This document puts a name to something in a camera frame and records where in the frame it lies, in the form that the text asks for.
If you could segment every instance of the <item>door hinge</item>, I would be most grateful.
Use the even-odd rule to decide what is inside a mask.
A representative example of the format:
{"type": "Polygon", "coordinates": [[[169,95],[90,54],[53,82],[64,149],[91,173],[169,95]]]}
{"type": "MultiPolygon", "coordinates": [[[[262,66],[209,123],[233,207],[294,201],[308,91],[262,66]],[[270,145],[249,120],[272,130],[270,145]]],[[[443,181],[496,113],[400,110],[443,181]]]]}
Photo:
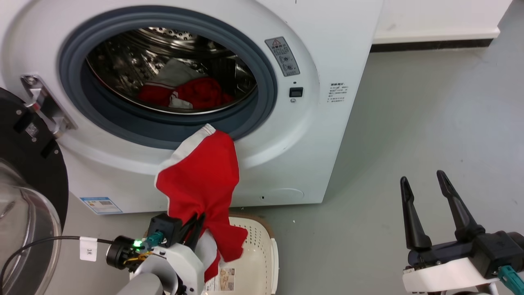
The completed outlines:
{"type": "Polygon", "coordinates": [[[71,118],[62,110],[40,77],[23,75],[20,81],[29,95],[29,99],[23,98],[24,105],[43,119],[54,137],[59,138],[66,130],[76,129],[71,118]]]}

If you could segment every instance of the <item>stainless steel drum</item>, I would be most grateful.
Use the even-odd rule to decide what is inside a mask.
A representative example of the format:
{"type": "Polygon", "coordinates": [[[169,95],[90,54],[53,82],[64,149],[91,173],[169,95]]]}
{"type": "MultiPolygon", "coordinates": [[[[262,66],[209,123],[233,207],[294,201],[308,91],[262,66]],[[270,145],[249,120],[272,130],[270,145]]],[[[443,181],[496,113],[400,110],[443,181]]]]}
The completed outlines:
{"type": "Polygon", "coordinates": [[[142,28],[114,36],[94,48],[87,63],[98,80],[119,98],[163,113],[220,111],[248,98],[257,86],[249,68],[227,48],[202,36],[169,28],[142,28]],[[171,59],[214,78],[234,101],[209,109],[179,109],[137,99],[141,87],[171,59]]]}

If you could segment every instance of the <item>teal connector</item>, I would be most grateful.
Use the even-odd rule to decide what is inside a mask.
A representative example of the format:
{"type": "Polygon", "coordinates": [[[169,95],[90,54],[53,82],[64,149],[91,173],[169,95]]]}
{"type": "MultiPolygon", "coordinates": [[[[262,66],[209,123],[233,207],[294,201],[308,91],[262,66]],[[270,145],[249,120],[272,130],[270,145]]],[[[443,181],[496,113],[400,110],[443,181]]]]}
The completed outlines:
{"type": "Polygon", "coordinates": [[[147,237],[145,242],[147,243],[149,248],[158,246],[163,240],[163,233],[157,231],[156,233],[150,235],[147,237]]]}
{"type": "Polygon", "coordinates": [[[524,281],[513,269],[506,265],[498,270],[498,279],[515,295],[524,295],[524,281]]]}

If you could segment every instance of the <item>red and white towel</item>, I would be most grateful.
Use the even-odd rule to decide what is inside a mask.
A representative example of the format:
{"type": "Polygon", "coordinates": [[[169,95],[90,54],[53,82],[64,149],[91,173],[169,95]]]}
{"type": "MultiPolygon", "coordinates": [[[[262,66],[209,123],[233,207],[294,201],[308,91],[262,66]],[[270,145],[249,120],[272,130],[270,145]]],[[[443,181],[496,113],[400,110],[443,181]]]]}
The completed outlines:
{"type": "Polygon", "coordinates": [[[161,164],[155,186],[168,198],[168,215],[185,224],[205,213],[203,234],[195,253],[201,259],[205,281],[218,274],[221,259],[240,258],[247,237],[244,228],[229,223],[229,206],[238,183],[238,161],[233,140],[206,124],[184,140],[161,164]]]}
{"type": "Polygon", "coordinates": [[[138,99],[157,106],[177,109],[209,109],[234,100],[213,78],[171,59],[151,81],[145,83],[138,99]]]}

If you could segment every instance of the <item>warning label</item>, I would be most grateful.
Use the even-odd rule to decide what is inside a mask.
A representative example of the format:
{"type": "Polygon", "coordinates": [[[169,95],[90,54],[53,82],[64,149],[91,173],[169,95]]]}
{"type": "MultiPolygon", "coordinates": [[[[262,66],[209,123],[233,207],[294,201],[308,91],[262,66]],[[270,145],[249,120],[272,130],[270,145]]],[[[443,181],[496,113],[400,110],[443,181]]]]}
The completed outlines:
{"type": "Polygon", "coordinates": [[[266,44],[273,52],[274,57],[277,59],[284,77],[300,74],[297,61],[295,60],[294,55],[291,52],[291,49],[289,48],[288,43],[284,37],[267,39],[266,44]]]}
{"type": "Polygon", "coordinates": [[[221,268],[218,276],[205,283],[204,291],[235,291],[235,269],[221,268]]]}
{"type": "Polygon", "coordinates": [[[342,102],[346,99],[348,86],[344,83],[331,83],[329,93],[327,94],[327,102],[342,102]]]}

